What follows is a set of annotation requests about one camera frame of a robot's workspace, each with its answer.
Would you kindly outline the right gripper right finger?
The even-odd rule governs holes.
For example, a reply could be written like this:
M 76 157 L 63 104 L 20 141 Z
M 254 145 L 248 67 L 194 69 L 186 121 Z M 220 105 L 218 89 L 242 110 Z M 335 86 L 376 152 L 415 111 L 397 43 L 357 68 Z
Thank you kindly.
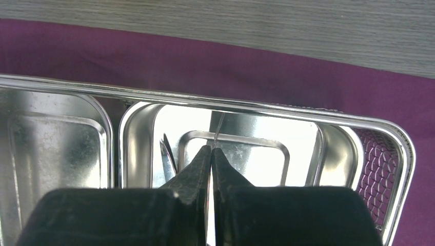
M 360 195 L 346 187 L 256 187 L 212 150 L 217 245 L 381 245 Z

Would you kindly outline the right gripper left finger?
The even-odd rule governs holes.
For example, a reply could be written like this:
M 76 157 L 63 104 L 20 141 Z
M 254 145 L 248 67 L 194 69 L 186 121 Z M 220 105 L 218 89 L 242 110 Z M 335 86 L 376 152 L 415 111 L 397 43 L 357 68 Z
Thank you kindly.
M 205 245 L 211 148 L 157 189 L 57 189 L 17 245 Z

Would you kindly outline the steel surgical scissors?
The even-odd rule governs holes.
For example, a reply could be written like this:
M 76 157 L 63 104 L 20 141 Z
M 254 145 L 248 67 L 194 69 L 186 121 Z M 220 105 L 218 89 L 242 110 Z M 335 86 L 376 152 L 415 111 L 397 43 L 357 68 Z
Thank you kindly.
M 160 139 L 159 144 L 165 182 L 168 182 L 178 174 L 179 170 L 168 137 L 165 133 L 163 134 L 163 138 Z

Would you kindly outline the steel instrument tray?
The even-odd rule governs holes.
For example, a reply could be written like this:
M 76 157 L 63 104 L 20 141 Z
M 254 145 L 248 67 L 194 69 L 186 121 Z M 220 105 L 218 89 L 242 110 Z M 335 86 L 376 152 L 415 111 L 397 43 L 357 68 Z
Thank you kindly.
M 1 75 L 1 245 L 58 188 L 158 188 L 160 139 L 179 172 L 212 140 L 259 187 L 342 186 L 391 245 L 416 164 L 409 135 L 339 111 Z

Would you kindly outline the purple cloth wrap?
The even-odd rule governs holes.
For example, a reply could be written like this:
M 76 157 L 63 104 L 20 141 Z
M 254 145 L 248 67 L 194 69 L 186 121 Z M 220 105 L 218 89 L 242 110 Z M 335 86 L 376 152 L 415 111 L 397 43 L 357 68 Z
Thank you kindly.
M 416 167 L 394 245 L 434 245 L 434 80 L 304 56 L 1 19 L 1 72 L 336 109 L 409 133 Z

